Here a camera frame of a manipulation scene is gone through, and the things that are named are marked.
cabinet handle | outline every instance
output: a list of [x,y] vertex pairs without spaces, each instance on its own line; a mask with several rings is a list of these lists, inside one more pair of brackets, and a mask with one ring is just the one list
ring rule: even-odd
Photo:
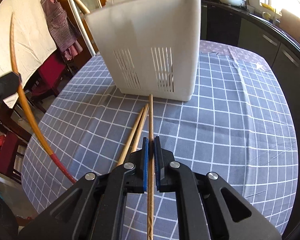
[[266,35],[263,34],[262,37],[264,37],[267,41],[269,41],[270,43],[272,43],[274,46],[278,45],[276,42],[274,42],[273,40],[271,40],[268,36],[266,36]]
[[283,54],[287,56],[288,59],[291,60],[291,62],[296,65],[297,67],[299,67],[298,62],[296,62],[284,49],[282,50]]

basket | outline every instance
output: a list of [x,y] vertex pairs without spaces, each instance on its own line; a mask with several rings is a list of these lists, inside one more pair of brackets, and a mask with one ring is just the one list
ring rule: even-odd
[[191,99],[201,0],[130,0],[95,10],[86,22],[122,93]]

black countertop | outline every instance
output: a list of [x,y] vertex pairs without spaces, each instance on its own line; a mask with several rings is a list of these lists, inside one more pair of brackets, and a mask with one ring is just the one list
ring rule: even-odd
[[300,44],[297,43],[288,34],[282,33],[283,31],[281,29],[274,27],[270,22],[263,20],[259,17],[256,17],[254,15],[252,16],[250,14],[250,12],[246,11],[243,8],[234,7],[234,6],[217,3],[217,2],[213,2],[213,1],[202,0],[202,5],[208,5],[208,4],[231,11],[235,14],[240,15],[242,18],[246,19],[247,21],[252,22],[253,24],[257,25],[258,27],[260,27],[261,29],[265,30],[270,35],[275,37],[278,41],[283,43],[288,49],[290,49],[300,59]]

blue checkered tablecloth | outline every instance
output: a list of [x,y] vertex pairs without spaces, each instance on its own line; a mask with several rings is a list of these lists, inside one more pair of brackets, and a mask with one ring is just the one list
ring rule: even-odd
[[[105,174],[115,167],[147,100],[120,93],[97,55],[62,90],[39,127],[75,178]],[[147,131],[148,121],[141,137]],[[154,98],[154,133],[177,161],[198,173],[217,172],[283,233],[297,188],[298,153],[290,111],[272,71],[201,52],[190,101]],[[22,185],[38,212],[71,186],[34,136]],[[174,193],[156,192],[154,204],[155,239],[178,239]],[[129,194],[123,239],[146,239],[146,212],[146,194]]]

ventilation slot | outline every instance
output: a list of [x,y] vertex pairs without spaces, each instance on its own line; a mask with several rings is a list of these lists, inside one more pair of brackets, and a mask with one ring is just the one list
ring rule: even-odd
[[128,88],[141,89],[138,76],[132,63],[129,49],[114,50],[118,65]]
[[151,48],[159,91],[174,92],[171,48]]

